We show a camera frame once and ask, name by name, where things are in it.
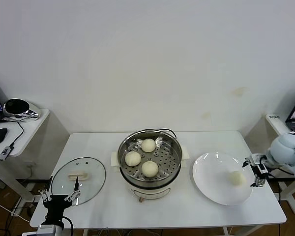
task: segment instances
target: steamed bun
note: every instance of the steamed bun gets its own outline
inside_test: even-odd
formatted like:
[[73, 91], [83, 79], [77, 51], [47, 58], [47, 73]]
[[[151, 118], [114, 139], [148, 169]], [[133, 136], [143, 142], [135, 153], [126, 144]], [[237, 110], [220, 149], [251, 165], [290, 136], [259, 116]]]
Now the steamed bun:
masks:
[[127, 153], [124, 160], [128, 166], [136, 166], [141, 162], [141, 156], [136, 151], [131, 151]]
[[153, 139], [144, 139], [141, 143], [141, 148], [145, 152], [152, 152], [156, 148], [156, 143]]
[[246, 183], [246, 178], [240, 171], [231, 172], [229, 175], [229, 180], [235, 186], [239, 186]]
[[141, 170], [145, 177], [151, 178], [157, 175], [158, 166], [154, 161], [147, 161], [143, 163]]

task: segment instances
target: wooden floor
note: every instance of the wooden floor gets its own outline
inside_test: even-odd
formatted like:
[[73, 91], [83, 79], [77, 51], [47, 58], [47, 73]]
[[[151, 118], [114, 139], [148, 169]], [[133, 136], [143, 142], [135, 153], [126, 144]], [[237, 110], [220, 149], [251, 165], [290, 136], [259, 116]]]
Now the wooden floor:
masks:
[[[277, 185], [272, 186], [274, 192], [277, 192]], [[39, 188], [42, 188], [42, 185], [37, 184], [34, 188], [34, 192]], [[18, 199], [18, 195], [8, 187], [0, 189], [0, 204], [6, 208], [13, 208], [14, 203]], [[291, 211], [289, 205], [286, 202], [282, 202], [282, 208], [286, 214], [287, 222], [281, 225], [281, 236], [295, 236], [295, 215]], [[0, 208], [0, 229], [4, 229], [5, 222], [9, 213]], [[27, 209], [22, 211], [22, 216], [25, 219], [30, 219], [27, 215]], [[9, 227], [11, 236], [22, 235], [23, 232], [35, 231], [29, 224], [18, 217], [13, 217], [11, 225]], [[238, 228], [233, 228], [232, 233], [235, 233]], [[164, 230], [152, 230], [155, 233], [158, 233], [160, 236], [210, 236], [210, 235], [223, 235], [222, 228], [206, 228], [206, 229], [164, 229]], [[94, 230], [89, 231], [89, 236], [97, 236], [100, 231]], [[153, 236], [153, 234], [145, 230], [119, 230], [119, 233], [124, 236]], [[82, 230], [75, 230], [75, 236], [82, 236]], [[69, 235], [69, 231], [66, 230], [64, 235]], [[263, 226], [259, 230], [255, 231], [251, 236], [278, 236], [278, 226], [277, 225], [268, 225]], [[4, 231], [0, 231], [0, 236], [4, 236]], [[102, 231], [101, 236], [119, 236], [116, 230]]]

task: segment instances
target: white table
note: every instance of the white table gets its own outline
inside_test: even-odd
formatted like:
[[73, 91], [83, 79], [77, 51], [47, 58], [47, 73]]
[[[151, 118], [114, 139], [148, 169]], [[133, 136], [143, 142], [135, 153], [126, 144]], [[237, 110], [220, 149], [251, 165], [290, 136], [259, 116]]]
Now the white table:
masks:
[[[248, 235], [265, 224], [286, 221], [274, 193], [266, 184], [254, 188], [251, 197], [240, 206], [223, 206], [205, 197], [190, 178], [191, 166], [206, 152], [220, 151], [242, 160], [251, 153], [237, 131], [177, 132], [181, 145], [187, 147], [190, 159], [182, 168], [168, 196], [138, 202], [128, 190], [120, 173], [110, 167], [111, 153], [116, 151], [127, 133], [72, 134], [59, 158], [53, 175], [68, 161], [78, 157], [94, 157], [106, 168], [106, 182], [90, 201], [65, 210], [77, 229], [135, 229], [135, 228], [199, 228], [223, 226], [253, 226], [239, 235]], [[30, 221], [38, 227], [47, 211], [42, 201]]]
[[[41, 124], [45, 121], [49, 114], [48, 109], [41, 109], [41, 116], [39, 119], [31, 122], [20, 122], [20, 125], [24, 128], [24, 133], [18, 138], [14, 144], [14, 149], [11, 151], [8, 158], [13, 158], [19, 156], [26, 146], [31, 141], [32, 137], [35, 135], [37, 130], [40, 128]], [[0, 153], [6, 146], [9, 146], [13, 140], [22, 132], [22, 129], [17, 123], [14, 122], [5, 122], [0, 123], [0, 129], [7, 128], [8, 132], [5, 136], [5, 139], [0, 143]], [[13, 189], [16, 193], [21, 196], [21, 199], [17, 203], [17, 206], [22, 207], [26, 202], [32, 202], [34, 195], [30, 193], [33, 184], [29, 184], [27, 188], [24, 188], [11, 174], [11, 172], [5, 168], [4, 165], [0, 163], [0, 180], [2, 180], [6, 185]]]

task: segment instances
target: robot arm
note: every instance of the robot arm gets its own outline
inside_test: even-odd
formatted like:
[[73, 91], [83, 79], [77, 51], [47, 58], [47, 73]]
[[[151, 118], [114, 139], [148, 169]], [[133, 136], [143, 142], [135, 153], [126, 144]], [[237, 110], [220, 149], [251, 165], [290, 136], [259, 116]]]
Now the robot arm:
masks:
[[251, 186], [262, 187], [270, 171], [287, 166], [295, 173], [295, 135], [284, 134], [277, 137], [266, 154], [252, 154], [243, 164], [251, 165], [255, 182]]
[[39, 191], [43, 205], [48, 209], [45, 221], [38, 227], [37, 232], [23, 233], [22, 236], [61, 236], [64, 224], [62, 222], [63, 212], [72, 206], [72, 202], [76, 200], [81, 191], [79, 190], [78, 177], [75, 181], [74, 191], [68, 196], [65, 194], [48, 194], [47, 189]]

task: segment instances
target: stainless steel pot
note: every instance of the stainless steel pot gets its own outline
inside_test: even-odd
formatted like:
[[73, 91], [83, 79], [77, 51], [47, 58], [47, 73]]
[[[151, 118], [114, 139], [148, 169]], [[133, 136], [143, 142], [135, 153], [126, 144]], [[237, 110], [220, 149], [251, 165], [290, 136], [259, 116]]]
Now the stainless steel pot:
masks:
[[[144, 139], [153, 139], [156, 149], [144, 152], [141, 143]], [[127, 166], [124, 158], [127, 153], [136, 151], [141, 155], [141, 162], [134, 167]], [[122, 176], [135, 187], [157, 189], [171, 183], [178, 175], [181, 166], [182, 150], [179, 142], [170, 134], [154, 129], [141, 130], [128, 136], [118, 149], [118, 162]], [[141, 166], [147, 161], [158, 165], [155, 177], [148, 178], [142, 174]]]

